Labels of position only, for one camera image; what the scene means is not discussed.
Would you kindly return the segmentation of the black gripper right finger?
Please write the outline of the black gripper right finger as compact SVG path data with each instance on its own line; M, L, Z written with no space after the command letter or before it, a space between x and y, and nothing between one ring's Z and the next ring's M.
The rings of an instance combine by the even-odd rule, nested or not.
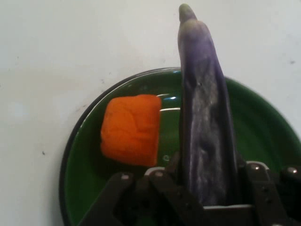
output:
M247 161L239 166L245 206L242 226L299 226L301 224L301 167L289 165L278 173L266 164Z

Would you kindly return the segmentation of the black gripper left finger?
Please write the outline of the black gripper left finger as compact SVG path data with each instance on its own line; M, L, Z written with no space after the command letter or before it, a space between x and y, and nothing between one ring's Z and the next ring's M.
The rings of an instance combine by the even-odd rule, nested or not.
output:
M80 226L135 226L141 219L157 226L203 226L205 210L185 188L176 184L179 158L167 169L149 169L134 174L114 174L101 190Z

